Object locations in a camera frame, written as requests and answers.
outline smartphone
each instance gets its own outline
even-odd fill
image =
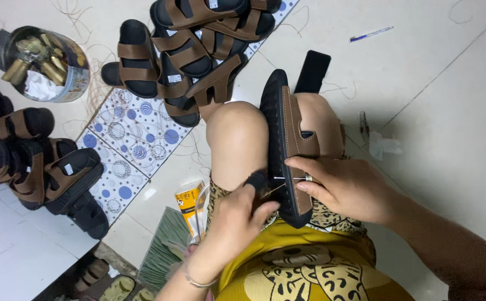
[[[313,50],[308,51],[295,93],[319,93],[331,59],[330,55]]]

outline hand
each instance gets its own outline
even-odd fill
[[[217,201],[206,238],[189,262],[195,281],[212,281],[260,234],[263,223],[280,207],[278,202],[266,202],[253,213],[255,196],[254,187],[246,184]]]
[[[330,211],[364,222],[391,222],[408,198],[386,184],[364,160],[316,160],[295,156],[286,165],[304,170],[323,185],[300,181],[297,188],[322,202]]]

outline green fan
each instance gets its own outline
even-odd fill
[[[139,277],[152,289],[160,291],[172,272],[171,266],[183,261],[189,234],[181,212],[166,207],[139,269]]]

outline metal tin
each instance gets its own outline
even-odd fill
[[[70,102],[78,99],[85,93],[89,86],[89,63],[85,53],[78,44],[70,38],[59,33],[46,31],[34,26],[23,26],[14,30],[3,48],[3,62],[5,69],[12,65],[17,58],[16,42],[29,36],[39,37],[46,33],[46,36],[53,45],[59,47],[65,54],[68,62],[68,72],[64,89],[58,96],[48,100],[48,102]],[[40,101],[37,98],[24,93],[25,85],[14,86],[17,91],[22,93],[26,98]]]

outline bracelet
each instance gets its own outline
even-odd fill
[[[212,286],[218,280],[218,279],[215,279],[215,280],[211,281],[210,283],[206,283],[206,284],[200,284],[200,283],[194,281],[191,278],[191,276],[189,275],[189,260],[184,261],[184,275],[185,275],[185,278],[187,279],[187,282],[189,282],[189,284],[191,284],[192,286],[199,288],[199,289],[208,288],[208,287]]]

